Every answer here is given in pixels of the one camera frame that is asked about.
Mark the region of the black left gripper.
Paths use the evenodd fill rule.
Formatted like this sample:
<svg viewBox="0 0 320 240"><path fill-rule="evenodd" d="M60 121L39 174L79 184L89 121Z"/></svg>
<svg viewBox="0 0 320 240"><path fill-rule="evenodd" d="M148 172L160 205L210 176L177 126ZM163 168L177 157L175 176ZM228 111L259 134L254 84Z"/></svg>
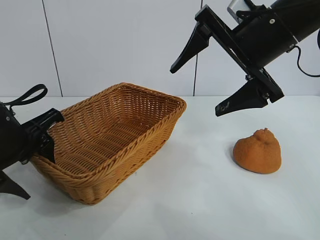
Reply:
<svg viewBox="0 0 320 240"><path fill-rule="evenodd" d="M4 103L0 104L0 169L21 162L28 163L34 154L39 154L53 164L55 142L48 130L63 122L62 113L55 108L20 124ZM28 200L31 196L4 171L0 172L0 192Z"/></svg>

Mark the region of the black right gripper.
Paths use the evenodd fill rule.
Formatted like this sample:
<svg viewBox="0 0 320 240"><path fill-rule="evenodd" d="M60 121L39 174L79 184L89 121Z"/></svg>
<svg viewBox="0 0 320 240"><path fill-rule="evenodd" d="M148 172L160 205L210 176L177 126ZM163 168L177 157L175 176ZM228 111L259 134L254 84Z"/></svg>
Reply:
<svg viewBox="0 0 320 240"><path fill-rule="evenodd" d="M243 69L249 78L233 95L215 107L215 115L264 108L284 97L282 89L265 70L265 66L294 46L297 41L274 13L251 15L230 29L208 6L195 15L193 32L170 72L176 73L190 59L215 41Z"/></svg>

